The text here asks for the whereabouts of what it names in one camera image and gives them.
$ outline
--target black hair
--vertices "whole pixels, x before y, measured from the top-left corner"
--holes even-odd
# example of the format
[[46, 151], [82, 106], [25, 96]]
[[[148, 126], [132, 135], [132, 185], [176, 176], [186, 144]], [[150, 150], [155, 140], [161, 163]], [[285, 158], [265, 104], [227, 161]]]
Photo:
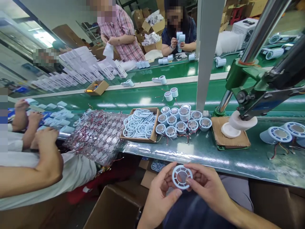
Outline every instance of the black hair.
[[[190, 27], [190, 17], [187, 14], [187, 10], [185, 8], [185, 1], [183, 0], [164, 0], [164, 8], [167, 13], [169, 10], [174, 9], [175, 7], [182, 8], [183, 20], [181, 22], [180, 28], [183, 34], [188, 34]], [[170, 24], [170, 20], [167, 18], [167, 34], [170, 38], [176, 38], [176, 29], [173, 25]]]
[[59, 52], [59, 49], [66, 49], [66, 44], [61, 41], [53, 41], [52, 46]]

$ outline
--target person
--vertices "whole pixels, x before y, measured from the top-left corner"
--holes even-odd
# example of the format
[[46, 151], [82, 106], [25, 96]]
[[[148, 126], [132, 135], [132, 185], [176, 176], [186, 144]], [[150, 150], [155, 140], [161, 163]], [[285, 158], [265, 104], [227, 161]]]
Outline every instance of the person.
[[98, 12], [103, 43], [115, 46], [123, 61], [145, 60], [131, 18], [120, 6], [111, 5], [109, 2], [90, 0], [91, 8]]
[[[152, 181], [137, 229], [153, 229], [162, 222], [164, 229], [279, 229], [242, 207], [239, 201], [232, 200], [213, 168], [199, 164], [184, 165], [192, 171], [193, 179], [186, 180], [190, 185], [187, 191], [177, 189], [171, 178], [176, 164], [168, 164]], [[169, 187], [176, 189], [166, 196]], [[237, 195], [239, 198], [244, 196], [244, 193]]]
[[[28, 123], [23, 135], [25, 141], [19, 139], [14, 147], [8, 147], [8, 152], [0, 153], [0, 211], [43, 202], [72, 191], [91, 181], [99, 169], [94, 161], [74, 155], [73, 151], [60, 154], [55, 144], [58, 131], [48, 127], [36, 132], [41, 115], [27, 120], [27, 108], [25, 100], [17, 102], [13, 124], [8, 124], [8, 130], [20, 131]], [[39, 153], [24, 152], [25, 142]]]
[[188, 16], [180, 0], [165, 0], [164, 2], [167, 26], [162, 32], [162, 54], [164, 57], [178, 53], [178, 40], [176, 32], [185, 35], [185, 42], [180, 48], [186, 52], [196, 50], [197, 27], [193, 18]]
[[85, 39], [82, 39], [82, 41], [84, 42], [85, 46], [87, 46], [88, 48], [90, 48], [90, 44], [85, 40]]

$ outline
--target workbench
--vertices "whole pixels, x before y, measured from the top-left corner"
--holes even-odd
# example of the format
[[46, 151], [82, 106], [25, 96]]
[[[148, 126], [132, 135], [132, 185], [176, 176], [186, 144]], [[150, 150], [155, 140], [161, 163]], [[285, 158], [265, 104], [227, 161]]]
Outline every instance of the workbench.
[[[226, 56], [227, 64], [223, 68], [216, 68], [213, 64], [211, 81], [208, 86], [205, 110], [210, 114], [219, 105], [225, 91], [226, 75], [230, 69], [232, 61], [237, 58], [237, 54]], [[264, 68], [270, 68], [276, 60], [265, 60], [259, 55], [259, 64]], [[121, 82], [131, 79], [134, 83], [149, 82], [153, 77], [165, 75], [170, 82], [167, 85], [149, 84], [136, 88], [119, 88]], [[158, 107], [170, 108], [178, 107], [182, 104], [190, 104], [193, 109], [196, 107], [196, 92], [198, 75], [197, 61], [175, 61], [166, 66], [152, 66], [143, 70], [133, 70], [128, 73], [126, 79], [116, 77], [113, 81], [108, 81], [110, 89], [101, 96], [89, 96], [83, 90], [74, 92], [62, 92], [42, 94], [33, 96], [39, 103], [57, 103], [64, 101], [71, 105], [73, 112], [83, 112], [89, 108], [90, 104], [94, 109], [104, 109], [105, 111], [120, 112], [129, 114], [133, 108]], [[248, 79], [245, 86], [251, 86], [254, 80]], [[177, 87], [179, 96], [177, 103], [162, 101], [164, 90]], [[187, 144], [185, 137], [178, 137], [169, 140], [166, 146], [166, 138], [156, 144], [127, 142], [121, 146], [121, 151], [151, 158], [178, 161], [180, 163], [200, 163], [214, 167], [217, 171], [229, 174], [251, 177], [270, 181], [279, 184], [305, 188], [305, 152], [297, 151], [296, 154], [283, 155], [284, 151], [278, 148], [277, 156], [269, 160], [273, 155], [274, 145], [265, 144], [260, 140], [259, 134], [271, 126], [281, 126], [287, 121], [296, 121], [305, 124], [305, 95], [294, 96], [273, 111], [268, 116], [259, 117], [258, 124], [247, 131], [251, 142], [248, 150], [218, 151], [211, 131], [193, 134], [190, 143]], [[227, 114], [236, 110], [238, 103], [232, 99], [227, 106]]]

